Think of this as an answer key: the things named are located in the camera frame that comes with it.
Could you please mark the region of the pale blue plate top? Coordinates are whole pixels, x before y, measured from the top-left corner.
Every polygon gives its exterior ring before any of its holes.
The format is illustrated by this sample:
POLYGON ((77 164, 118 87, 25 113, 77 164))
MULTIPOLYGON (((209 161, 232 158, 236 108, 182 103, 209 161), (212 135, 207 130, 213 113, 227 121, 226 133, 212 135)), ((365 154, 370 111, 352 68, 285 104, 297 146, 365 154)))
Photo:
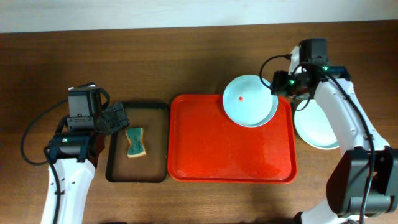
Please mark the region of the pale blue plate top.
POLYGON ((278 98, 268 89, 270 83, 257 75, 242 75, 232 80, 223 93, 223 109, 234 123, 256 128, 276 114, 278 98))

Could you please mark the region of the pale blue plate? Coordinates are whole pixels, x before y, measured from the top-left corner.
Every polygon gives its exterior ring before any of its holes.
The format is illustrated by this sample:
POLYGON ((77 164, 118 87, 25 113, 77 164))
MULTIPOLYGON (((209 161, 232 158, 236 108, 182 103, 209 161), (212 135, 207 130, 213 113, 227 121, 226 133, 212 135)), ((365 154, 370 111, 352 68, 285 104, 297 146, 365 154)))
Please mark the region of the pale blue plate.
POLYGON ((339 147, 328 118, 315 100, 295 103, 293 121, 296 132, 307 144, 323 150, 339 147))
POLYGON ((257 75, 242 75, 232 80, 223 93, 223 109, 234 123, 256 128, 276 114, 278 98, 268 89, 270 83, 257 75))

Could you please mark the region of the pale blue plate bottom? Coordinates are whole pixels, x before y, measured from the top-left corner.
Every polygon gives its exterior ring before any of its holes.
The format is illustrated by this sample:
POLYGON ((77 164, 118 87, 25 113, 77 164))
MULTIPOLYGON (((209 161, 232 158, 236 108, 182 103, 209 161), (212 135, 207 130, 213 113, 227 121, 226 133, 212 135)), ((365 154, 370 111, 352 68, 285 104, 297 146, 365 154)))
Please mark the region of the pale blue plate bottom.
POLYGON ((315 100, 295 103, 293 121, 296 132, 307 144, 323 150, 339 147, 328 118, 315 100))

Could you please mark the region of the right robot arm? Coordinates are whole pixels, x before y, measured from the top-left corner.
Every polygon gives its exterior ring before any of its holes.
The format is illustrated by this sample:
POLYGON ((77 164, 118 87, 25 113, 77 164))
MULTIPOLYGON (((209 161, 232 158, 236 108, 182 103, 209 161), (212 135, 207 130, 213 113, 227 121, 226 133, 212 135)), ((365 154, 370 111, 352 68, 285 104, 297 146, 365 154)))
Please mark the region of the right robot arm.
POLYGON ((362 109, 344 66, 302 62, 303 70, 276 71, 274 95, 315 100, 336 136, 341 159, 326 197, 298 212, 295 223, 364 223, 397 210, 397 149, 381 137, 362 109))

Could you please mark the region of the green and yellow sponge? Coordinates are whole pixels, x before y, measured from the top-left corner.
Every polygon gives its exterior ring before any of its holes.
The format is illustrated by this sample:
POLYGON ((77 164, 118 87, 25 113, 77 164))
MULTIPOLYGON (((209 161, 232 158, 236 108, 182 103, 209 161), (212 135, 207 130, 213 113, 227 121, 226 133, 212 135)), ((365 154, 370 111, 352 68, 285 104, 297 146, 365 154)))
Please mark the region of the green and yellow sponge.
POLYGON ((146 149, 144 146, 144 129, 130 128, 125 130, 125 133, 129 142, 129 149, 127 151, 128 158, 145 156, 146 149))

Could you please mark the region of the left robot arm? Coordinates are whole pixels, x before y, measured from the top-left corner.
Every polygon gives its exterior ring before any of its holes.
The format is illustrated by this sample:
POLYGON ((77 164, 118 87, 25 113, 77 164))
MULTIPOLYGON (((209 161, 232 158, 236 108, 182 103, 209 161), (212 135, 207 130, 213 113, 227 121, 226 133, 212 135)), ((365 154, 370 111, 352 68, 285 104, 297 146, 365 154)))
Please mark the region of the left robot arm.
POLYGON ((121 102, 102 111, 98 118, 102 128, 73 131, 64 116, 53 139, 44 147, 49 164, 49 184, 42 223, 81 223, 91 181, 95 176, 99 154, 105 149, 107 136, 129 126, 121 102))

